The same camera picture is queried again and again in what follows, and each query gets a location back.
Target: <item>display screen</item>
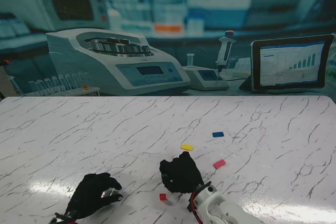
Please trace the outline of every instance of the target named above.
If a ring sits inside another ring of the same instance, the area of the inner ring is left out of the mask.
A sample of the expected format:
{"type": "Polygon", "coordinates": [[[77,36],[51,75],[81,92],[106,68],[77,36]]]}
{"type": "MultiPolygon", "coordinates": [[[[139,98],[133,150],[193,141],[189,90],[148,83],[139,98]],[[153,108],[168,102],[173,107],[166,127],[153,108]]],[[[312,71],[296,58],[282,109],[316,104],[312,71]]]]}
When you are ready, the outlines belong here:
{"type": "Polygon", "coordinates": [[[93,20],[89,0],[52,0],[60,20],[93,20]]]}
{"type": "Polygon", "coordinates": [[[198,73],[205,81],[216,81],[217,75],[214,70],[199,70],[198,73]]]}
{"type": "Polygon", "coordinates": [[[325,41],[260,48],[260,85],[316,83],[325,41]]]}
{"type": "Polygon", "coordinates": [[[162,69],[158,66],[153,66],[153,67],[138,67],[137,68],[140,74],[143,76],[145,74],[162,74],[162,69]]]}

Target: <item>laboratory background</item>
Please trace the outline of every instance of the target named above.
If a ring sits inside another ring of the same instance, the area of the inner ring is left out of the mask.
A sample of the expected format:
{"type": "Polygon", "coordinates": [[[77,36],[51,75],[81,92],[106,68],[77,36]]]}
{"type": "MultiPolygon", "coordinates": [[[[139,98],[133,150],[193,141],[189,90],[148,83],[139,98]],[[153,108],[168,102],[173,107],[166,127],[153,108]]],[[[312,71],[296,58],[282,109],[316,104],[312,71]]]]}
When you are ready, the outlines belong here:
{"type": "Polygon", "coordinates": [[[336,101],[335,31],[335,0],[0,0],[1,98],[336,101]]]}

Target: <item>blue block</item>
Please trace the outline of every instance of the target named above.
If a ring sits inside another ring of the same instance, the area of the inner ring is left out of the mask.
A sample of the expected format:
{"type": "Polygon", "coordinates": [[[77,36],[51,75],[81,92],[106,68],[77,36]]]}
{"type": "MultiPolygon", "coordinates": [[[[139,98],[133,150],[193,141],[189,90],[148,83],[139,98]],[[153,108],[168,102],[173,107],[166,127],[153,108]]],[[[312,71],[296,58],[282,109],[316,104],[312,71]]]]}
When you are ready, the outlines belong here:
{"type": "Polygon", "coordinates": [[[224,136],[224,133],[223,132],[213,132],[212,136],[213,137],[220,137],[220,136],[224,136]]]}

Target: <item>red block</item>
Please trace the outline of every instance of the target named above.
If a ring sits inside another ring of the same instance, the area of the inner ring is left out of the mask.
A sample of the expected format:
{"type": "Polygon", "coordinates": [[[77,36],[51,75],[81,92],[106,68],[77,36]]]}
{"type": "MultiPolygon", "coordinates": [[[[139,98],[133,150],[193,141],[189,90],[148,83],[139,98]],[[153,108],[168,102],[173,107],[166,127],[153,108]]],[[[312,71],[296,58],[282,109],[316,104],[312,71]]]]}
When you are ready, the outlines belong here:
{"type": "Polygon", "coordinates": [[[218,168],[222,167],[225,164],[226,164],[226,162],[224,161],[224,159],[221,159],[220,161],[216,162],[214,164],[214,166],[215,166],[216,169],[218,169],[218,168]]]}
{"type": "Polygon", "coordinates": [[[167,200],[166,194],[160,194],[160,200],[167,200]]]}

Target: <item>yellow block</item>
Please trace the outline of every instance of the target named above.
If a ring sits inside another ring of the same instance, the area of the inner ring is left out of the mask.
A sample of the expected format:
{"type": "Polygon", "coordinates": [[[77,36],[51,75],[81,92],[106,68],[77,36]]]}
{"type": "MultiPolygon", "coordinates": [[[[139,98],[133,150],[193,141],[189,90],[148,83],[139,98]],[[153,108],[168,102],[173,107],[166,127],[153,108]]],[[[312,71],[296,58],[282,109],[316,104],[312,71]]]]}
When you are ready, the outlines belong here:
{"type": "Polygon", "coordinates": [[[193,148],[194,148],[194,147],[191,146],[191,145],[187,145],[187,144],[182,144],[182,145],[181,145],[181,149],[183,149],[183,150],[192,151],[193,148]]]}

